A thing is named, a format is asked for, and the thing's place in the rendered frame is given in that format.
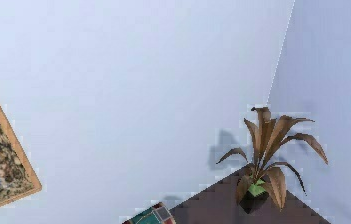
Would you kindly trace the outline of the red gold green box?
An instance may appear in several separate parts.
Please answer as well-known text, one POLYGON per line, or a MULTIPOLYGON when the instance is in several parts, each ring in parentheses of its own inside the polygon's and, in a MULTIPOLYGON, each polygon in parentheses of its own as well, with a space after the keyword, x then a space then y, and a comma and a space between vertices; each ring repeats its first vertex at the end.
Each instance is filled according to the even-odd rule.
POLYGON ((159 202, 122 224, 176 224, 176 221, 170 210, 159 202))

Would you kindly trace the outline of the brown leafed house plant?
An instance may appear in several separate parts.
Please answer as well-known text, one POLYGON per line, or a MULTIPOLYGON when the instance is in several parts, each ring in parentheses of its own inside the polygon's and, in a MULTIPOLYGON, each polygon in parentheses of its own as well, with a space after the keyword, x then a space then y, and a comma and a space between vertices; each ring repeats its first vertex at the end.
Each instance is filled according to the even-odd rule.
POLYGON ((313 135, 307 133, 288 134, 296 124, 312 122, 312 119, 288 115, 272 118, 268 107, 253 107, 252 111, 257 113, 258 124, 244 119, 251 135, 252 161, 248 161, 247 155, 241 147, 235 147, 226 152, 217 161, 217 164, 235 154, 241 155, 247 162, 243 167, 243 176, 236 183, 235 202, 237 205, 240 205, 244 210, 252 211, 257 202, 266 197, 272 200, 279 211, 282 211, 287 199, 287 185, 281 166, 288 167, 296 175, 303 192, 306 190, 300 173, 290 163, 282 161, 270 163, 275 153, 289 141, 299 140, 306 142, 325 164, 328 164, 329 161, 322 145, 313 135))

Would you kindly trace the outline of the dark brown wooden table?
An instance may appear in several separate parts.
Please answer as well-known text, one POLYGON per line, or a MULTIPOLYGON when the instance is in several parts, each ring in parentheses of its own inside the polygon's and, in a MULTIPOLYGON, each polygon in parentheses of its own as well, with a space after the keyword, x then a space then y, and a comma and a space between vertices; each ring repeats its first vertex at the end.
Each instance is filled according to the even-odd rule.
POLYGON ((267 198, 247 213, 235 200, 244 173, 241 168, 172 208, 176 224, 331 224, 290 192, 282 210, 267 198))

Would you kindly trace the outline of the wood framed wall picture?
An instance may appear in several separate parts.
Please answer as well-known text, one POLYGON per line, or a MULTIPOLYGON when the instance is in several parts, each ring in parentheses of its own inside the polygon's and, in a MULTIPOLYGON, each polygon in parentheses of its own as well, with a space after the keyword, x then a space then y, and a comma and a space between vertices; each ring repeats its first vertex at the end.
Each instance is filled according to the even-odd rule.
POLYGON ((41 190, 42 184, 0 105, 0 207, 41 190))

